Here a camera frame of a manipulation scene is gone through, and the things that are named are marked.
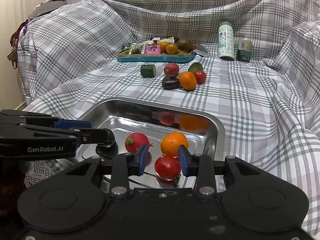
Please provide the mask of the green beverage can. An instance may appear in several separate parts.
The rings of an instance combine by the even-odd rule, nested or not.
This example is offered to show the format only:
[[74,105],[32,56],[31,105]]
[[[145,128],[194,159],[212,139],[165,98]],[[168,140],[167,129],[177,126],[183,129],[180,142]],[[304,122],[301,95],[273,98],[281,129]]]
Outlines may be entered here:
[[252,57],[252,41],[248,38],[238,39],[237,60],[249,63]]

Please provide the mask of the cucumber piece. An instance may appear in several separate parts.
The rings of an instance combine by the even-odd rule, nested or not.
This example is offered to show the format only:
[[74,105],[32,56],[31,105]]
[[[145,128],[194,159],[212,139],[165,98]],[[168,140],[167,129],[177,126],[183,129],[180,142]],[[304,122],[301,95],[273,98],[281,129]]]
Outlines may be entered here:
[[140,67],[140,74],[143,78],[153,78],[156,76],[156,66],[154,64],[143,64]]
[[203,66],[201,63],[199,62],[194,62],[191,64],[191,66],[189,67],[188,71],[191,73],[194,73],[195,71],[203,71]]

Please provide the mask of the plaid grey white cloth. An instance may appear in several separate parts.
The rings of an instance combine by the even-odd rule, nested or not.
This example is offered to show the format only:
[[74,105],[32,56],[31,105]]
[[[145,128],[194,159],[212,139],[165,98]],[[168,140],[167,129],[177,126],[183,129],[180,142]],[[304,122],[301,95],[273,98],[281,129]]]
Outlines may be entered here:
[[[219,58],[222,20],[234,32],[234,61]],[[188,38],[210,57],[193,92],[167,91],[121,46],[152,37]],[[249,63],[238,39],[252,41]],[[97,102],[124,96],[216,116],[235,155],[300,187],[310,208],[303,228],[319,234],[318,0],[78,0],[20,32],[18,70],[27,110],[75,119]]]

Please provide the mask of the clear dried fruit packet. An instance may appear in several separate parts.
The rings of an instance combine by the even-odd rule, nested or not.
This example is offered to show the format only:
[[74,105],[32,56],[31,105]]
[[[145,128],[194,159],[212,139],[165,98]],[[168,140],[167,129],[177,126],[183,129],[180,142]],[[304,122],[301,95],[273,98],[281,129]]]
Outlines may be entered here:
[[148,45],[148,42],[140,42],[140,43],[135,43],[131,46],[129,54],[133,55],[133,54],[143,54],[145,47]]

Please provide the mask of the red tomato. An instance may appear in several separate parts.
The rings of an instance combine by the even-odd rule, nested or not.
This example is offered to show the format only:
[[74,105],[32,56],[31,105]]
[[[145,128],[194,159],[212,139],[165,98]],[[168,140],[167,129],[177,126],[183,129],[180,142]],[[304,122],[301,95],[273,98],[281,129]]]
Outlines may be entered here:
[[196,70],[194,72],[194,76],[196,77],[197,84],[203,84],[206,82],[206,73],[202,70]]
[[154,167],[157,176],[163,180],[178,180],[181,176],[180,163],[174,157],[163,155],[156,160]]

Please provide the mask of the yellow pastry packet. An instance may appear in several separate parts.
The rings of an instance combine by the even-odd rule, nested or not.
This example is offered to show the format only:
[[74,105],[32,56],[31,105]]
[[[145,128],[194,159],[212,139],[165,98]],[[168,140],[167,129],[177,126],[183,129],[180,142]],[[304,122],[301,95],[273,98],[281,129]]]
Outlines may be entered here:
[[162,42],[168,42],[168,43],[175,43],[174,37],[168,37],[168,38],[160,38],[157,40],[158,44],[161,44]]

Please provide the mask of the lone orange mandarin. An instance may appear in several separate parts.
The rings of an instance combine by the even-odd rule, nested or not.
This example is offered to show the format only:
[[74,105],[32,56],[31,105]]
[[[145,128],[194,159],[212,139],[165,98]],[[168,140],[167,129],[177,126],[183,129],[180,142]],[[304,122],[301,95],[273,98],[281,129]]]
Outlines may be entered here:
[[184,145],[186,148],[188,148],[188,139],[183,133],[172,132],[162,139],[160,148],[163,155],[177,158],[178,149],[181,145]]

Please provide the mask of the right small orange in tin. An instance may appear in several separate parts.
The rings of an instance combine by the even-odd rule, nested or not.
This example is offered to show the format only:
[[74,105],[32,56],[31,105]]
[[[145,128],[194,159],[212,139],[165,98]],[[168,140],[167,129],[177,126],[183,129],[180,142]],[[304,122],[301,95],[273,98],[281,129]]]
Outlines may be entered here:
[[174,43],[170,43],[166,46],[165,52],[167,54],[176,54],[178,52],[178,47]]

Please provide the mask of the white cartoon cat bottle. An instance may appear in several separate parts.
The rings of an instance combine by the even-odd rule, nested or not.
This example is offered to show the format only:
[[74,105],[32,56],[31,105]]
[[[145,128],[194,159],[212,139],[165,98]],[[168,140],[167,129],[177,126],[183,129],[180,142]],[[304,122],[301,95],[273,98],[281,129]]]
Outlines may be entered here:
[[231,22],[222,20],[218,29],[219,58],[234,61],[234,32]]

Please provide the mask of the green candy wrapper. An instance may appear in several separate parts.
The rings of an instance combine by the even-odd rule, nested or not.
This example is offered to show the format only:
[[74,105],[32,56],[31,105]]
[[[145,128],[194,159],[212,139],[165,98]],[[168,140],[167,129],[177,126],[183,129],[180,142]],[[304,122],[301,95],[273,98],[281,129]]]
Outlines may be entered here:
[[129,50],[131,49],[133,43],[127,43],[127,44],[124,44],[121,46],[121,51],[126,51],[126,50]]

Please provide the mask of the dark mangosteen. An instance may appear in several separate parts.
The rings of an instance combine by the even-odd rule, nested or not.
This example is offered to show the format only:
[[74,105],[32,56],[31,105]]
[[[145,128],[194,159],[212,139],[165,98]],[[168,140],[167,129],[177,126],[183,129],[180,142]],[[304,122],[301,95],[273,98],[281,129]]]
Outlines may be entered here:
[[166,90],[172,90],[172,89],[179,88],[180,87],[179,78],[174,75],[166,76],[162,80],[162,87]]

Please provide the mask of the pink snack packet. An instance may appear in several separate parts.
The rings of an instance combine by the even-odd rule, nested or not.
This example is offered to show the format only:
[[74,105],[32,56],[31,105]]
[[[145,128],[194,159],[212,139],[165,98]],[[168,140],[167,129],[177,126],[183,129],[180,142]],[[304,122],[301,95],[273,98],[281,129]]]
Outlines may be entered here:
[[159,44],[154,44],[154,45],[146,46],[145,53],[146,54],[161,54],[162,51],[160,49],[160,45]]

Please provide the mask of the left small orange in tin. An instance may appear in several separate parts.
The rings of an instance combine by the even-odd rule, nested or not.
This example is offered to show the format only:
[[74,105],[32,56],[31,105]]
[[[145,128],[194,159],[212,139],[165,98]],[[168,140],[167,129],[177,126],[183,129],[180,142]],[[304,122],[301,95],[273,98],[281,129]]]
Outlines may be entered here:
[[159,47],[160,47],[161,53],[166,53],[168,45],[169,43],[166,41],[163,41],[160,43]]

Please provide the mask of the orange mandarin with stem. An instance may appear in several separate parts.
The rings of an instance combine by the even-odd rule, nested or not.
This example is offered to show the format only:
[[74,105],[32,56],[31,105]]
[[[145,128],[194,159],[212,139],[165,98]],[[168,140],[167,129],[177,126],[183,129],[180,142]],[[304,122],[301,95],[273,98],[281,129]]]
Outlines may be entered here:
[[180,86],[187,91],[194,90],[197,85],[197,80],[192,72],[183,72],[179,76]]

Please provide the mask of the red radish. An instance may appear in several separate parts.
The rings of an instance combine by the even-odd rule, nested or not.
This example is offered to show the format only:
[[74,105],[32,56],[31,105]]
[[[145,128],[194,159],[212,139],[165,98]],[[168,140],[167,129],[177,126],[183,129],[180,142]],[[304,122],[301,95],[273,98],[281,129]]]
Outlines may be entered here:
[[149,142],[148,137],[143,133],[132,133],[125,140],[125,148],[129,153],[137,153],[143,144],[145,144],[148,149],[153,146],[153,144]]
[[179,66],[176,63],[168,63],[164,67],[164,74],[166,76],[178,76],[179,75]]

